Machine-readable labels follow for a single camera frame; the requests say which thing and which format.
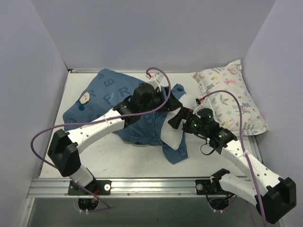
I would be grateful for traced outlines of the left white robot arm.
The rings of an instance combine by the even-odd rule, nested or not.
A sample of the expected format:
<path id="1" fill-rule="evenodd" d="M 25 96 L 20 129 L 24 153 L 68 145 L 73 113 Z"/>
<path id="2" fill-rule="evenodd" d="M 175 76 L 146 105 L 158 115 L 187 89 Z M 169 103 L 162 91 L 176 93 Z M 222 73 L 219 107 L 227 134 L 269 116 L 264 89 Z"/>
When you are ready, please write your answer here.
<path id="1" fill-rule="evenodd" d="M 124 129 L 140 120 L 140 114 L 156 109 L 172 112 L 182 107 L 169 87 L 154 88 L 142 83 L 132 95 L 115 105 L 89 125 L 65 132 L 57 130 L 51 140 L 48 156 L 63 177 L 79 184 L 84 194 L 92 194 L 99 186 L 93 174 L 81 163 L 80 153 L 102 137 Z"/>

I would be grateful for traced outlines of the blue letter print pillowcase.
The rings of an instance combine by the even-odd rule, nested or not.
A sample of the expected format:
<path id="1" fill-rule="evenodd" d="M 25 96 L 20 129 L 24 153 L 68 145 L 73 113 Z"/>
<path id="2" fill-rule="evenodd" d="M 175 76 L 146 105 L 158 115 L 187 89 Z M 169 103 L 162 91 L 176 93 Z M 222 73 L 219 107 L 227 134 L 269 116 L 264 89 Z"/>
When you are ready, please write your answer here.
<path id="1" fill-rule="evenodd" d="M 81 93 L 78 100 L 64 114 L 65 131 L 79 127 L 80 122 L 91 122 L 119 107 L 119 112 L 135 114 L 139 110 L 131 106 L 129 96 L 143 81 L 109 69 L 102 69 Z M 143 110 L 143 116 L 128 117 L 134 122 L 115 131 L 122 140 L 137 145 L 161 146 L 165 158 L 176 164 L 188 158 L 185 133 L 173 129 L 168 120 L 177 112 L 153 112 Z"/>

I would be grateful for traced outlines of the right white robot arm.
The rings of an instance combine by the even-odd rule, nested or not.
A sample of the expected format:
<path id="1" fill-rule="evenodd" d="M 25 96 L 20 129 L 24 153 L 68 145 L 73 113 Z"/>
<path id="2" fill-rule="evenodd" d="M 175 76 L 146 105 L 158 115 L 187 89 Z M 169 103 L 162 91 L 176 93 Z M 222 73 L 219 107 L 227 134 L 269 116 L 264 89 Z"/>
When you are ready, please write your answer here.
<path id="1" fill-rule="evenodd" d="M 278 222 L 296 207 L 296 184 L 291 178 L 282 178 L 269 170 L 249 151 L 241 141 L 214 120 L 213 111 L 201 109 L 197 113 L 182 107 L 169 125 L 181 127 L 185 133 L 199 136 L 220 156 L 229 160 L 248 177 L 248 180 L 220 169 L 210 176 L 210 188 L 214 193 L 230 192 L 254 205 L 268 223 Z"/>

